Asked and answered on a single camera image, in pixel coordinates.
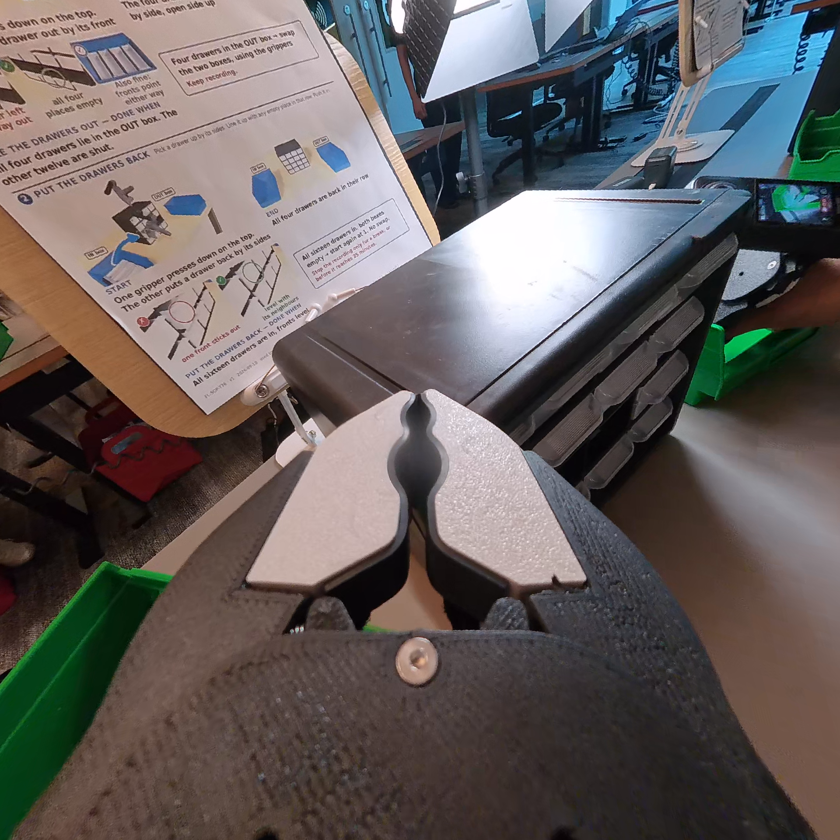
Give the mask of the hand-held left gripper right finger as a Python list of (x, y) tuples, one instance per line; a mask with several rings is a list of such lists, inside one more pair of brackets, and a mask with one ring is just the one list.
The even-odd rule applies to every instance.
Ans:
[(482, 623), (501, 598), (580, 590), (587, 576), (523, 450), (446, 395), (420, 395), (439, 473), (423, 500), (426, 570), (454, 626)]

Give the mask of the green plastic bin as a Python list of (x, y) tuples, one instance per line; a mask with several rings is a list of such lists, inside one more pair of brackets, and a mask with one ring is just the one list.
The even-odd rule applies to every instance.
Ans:
[(169, 574), (101, 563), (2, 682), (2, 795), (33, 801), (88, 729)]
[(824, 117), (808, 113), (794, 138), (788, 178), (839, 182), (839, 118), (839, 111)]
[(769, 369), (814, 337), (819, 328), (774, 332), (753, 330), (727, 339), (719, 324), (710, 327), (685, 403), (697, 406), (724, 395)]

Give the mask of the grid of clear drawers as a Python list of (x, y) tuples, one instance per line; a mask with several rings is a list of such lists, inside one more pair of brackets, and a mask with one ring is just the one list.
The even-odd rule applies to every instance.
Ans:
[(604, 496), (676, 421), (738, 251), (727, 236), (511, 437), (586, 498)]

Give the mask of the black drawer cabinet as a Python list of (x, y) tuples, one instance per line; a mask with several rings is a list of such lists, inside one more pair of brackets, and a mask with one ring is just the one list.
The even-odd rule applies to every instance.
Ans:
[[(750, 204), (731, 189), (523, 192), (285, 335), (272, 358), (334, 427), (398, 391), (435, 389), (520, 446), (513, 430), (738, 237)], [(678, 416), (588, 500), (602, 508)]]

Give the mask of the grey neighbouring desk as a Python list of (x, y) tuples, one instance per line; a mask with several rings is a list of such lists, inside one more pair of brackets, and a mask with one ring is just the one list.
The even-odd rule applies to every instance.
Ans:
[(817, 70), (808, 70), (707, 93), (689, 133), (732, 130), (734, 134), (709, 160), (676, 166), (669, 187), (684, 187), (698, 175), (785, 174), (788, 146), (817, 74)]

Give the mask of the pale desk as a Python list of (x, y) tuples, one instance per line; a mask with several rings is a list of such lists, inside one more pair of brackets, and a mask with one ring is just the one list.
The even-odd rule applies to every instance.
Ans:
[(753, 746), (839, 836), (838, 327), (671, 435), (604, 506), (706, 646)]

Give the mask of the orange-edged background desk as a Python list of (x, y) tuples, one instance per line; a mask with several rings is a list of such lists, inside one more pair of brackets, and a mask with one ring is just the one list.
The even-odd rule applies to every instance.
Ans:
[[(578, 98), (581, 102), (580, 151), (595, 151), (601, 142), (604, 85), (615, 65), (631, 52), (634, 41), (640, 40), (641, 56), (644, 59), (640, 70), (642, 80), (638, 82), (640, 92), (637, 99), (644, 99), (650, 81), (655, 59), (655, 48), (663, 37), (669, 37), (677, 29), (676, 2), (638, 2), (626, 12), (626, 24), (617, 28), (613, 37), (590, 44), (577, 53), (568, 50), (552, 57), (538, 59), (529, 66), (510, 71), (485, 81), (477, 87), (460, 93), (461, 108), (465, 121), (465, 136), (469, 155), (467, 181), (469, 194), (474, 204), (475, 216), (489, 210), (488, 183), (480, 145), (480, 128), (477, 115), (479, 92), (525, 85), (533, 90), (551, 89), (557, 86), (561, 99)], [(525, 186), (532, 186), (536, 180), (535, 161), (537, 146), (534, 141), (534, 162), (528, 173)]]

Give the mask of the small orange-edged desk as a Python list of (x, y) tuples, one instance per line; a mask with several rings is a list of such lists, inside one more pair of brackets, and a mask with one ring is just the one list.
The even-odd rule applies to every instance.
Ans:
[(442, 143), (444, 140), (461, 134), (464, 128), (465, 123), (463, 121), (457, 121), (452, 124), (397, 133), (394, 135), (394, 139), (398, 144), (403, 158), (406, 161), (410, 161)]

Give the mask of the person's right hand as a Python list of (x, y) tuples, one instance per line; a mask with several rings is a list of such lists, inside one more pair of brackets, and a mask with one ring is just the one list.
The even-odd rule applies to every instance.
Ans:
[(759, 311), (760, 329), (816, 329), (839, 321), (839, 259), (820, 259), (798, 283)]

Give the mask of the white board stand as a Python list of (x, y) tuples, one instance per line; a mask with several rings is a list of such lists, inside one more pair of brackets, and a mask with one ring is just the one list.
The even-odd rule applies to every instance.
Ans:
[(295, 404), (288, 395), (290, 384), (275, 364), (258, 380), (248, 385), (239, 396), (241, 403), (251, 407), (271, 406), (279, 402), (286, 417), (293, 426), (293, 433), (279, 442), (271, 453), (278, 468), (286, 467), (303, 452), (311, 452), (324, 439), (323, 432), (311, 419), (302, 421)]

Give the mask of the small black box device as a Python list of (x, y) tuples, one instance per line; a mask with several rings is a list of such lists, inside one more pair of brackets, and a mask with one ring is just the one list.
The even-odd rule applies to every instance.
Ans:
[(651, 150), (644, 163), (644, 188), (667, 188), (674, 173), (678, 149), (675, 145), (658, 146)]

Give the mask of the red fabric bag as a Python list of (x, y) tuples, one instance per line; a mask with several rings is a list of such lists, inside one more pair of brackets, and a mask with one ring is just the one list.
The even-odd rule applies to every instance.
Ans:
[(148, 425), (113, 395), (86, 412), (78, 439), (91, 472), (141, 502), (203, 462), (187, 439)]

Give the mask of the small board on white stand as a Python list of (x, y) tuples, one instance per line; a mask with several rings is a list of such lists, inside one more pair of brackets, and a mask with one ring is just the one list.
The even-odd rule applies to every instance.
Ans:
[(679, 2), (679, 89), (657, 140), (630, 162), (633, 168), (643, 168), (654, 152), (669, 146), (677, 150), (678, 165), (706, 161), (730, 140), (731, 129), (690, 134), (689, 126), (713, 71), (743, 48), (747, 9), (742, 1)]

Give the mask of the black office chair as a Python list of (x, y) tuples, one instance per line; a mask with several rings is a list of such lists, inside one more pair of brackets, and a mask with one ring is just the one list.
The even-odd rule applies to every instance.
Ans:
[(520, 85), (486, 92), (486, 132), (494, 140), (508, 145), (520, 142), (520, 148), (504, 157), (491, 174), (491, 182), (498, 186), (501, 174), (517, 161), (522, 162), (523, 179), (529, 179), (534, 162), (534, 133), (561, 126), (563, 107), (558, 101), (534, 105), (533, 89)]

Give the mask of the illustrated instruction poster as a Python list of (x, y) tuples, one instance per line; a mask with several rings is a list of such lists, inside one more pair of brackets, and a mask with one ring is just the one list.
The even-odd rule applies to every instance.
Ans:
[(2, 2), (2, 207), (208, 415), (432, 245), (304, 2)]

